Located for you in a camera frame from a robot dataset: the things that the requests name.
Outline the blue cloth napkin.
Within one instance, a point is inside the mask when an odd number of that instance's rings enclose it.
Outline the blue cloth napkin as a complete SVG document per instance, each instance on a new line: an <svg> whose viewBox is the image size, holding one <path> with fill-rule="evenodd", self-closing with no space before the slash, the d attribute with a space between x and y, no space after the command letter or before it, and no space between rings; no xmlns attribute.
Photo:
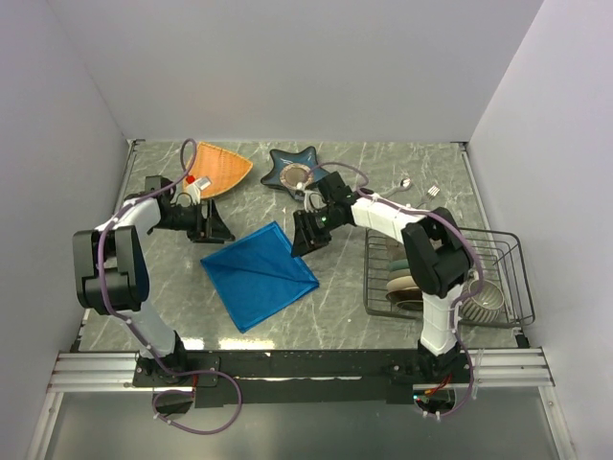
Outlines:
<svg viewBox="0 0 613 460"><path fill-rule="evenodd" d="M200 263L243 334L320 286L275 221Z"/></svg>

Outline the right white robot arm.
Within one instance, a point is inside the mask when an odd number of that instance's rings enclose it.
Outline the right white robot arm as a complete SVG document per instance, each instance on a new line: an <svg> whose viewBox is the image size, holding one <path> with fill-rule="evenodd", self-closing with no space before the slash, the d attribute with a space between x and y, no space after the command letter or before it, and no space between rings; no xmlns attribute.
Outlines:
<svg viewBox="0 0 613 460"><path fill-rule="evenodd" d="M345 225L401 243L422 299L422 329L411 373L438 382L463 368L459 309L468 298L465 284L476 255L448 210L419 210L368 189L353 190L338 172L323 177L315 187L323 205L293 213L291 255L302 257L327 246L331 232Z"/></svg>

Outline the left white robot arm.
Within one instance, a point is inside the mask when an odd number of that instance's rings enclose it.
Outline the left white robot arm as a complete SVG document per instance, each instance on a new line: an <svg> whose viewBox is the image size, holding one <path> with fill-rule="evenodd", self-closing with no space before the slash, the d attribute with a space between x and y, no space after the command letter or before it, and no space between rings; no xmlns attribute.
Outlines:
<svg viewBox="0 0 613 460"><path fill-rule="evenodd" d="M193 243L232 242L216 204L173 201L176 185L162 175L148 176L145 188L130 195L106 223L73 236L79 303L114 318L139 343L137 368L146 376L177 385L190 375L190 362L177 331L149 301L150 282L141 242L153 230L183 232Z"/></svg>

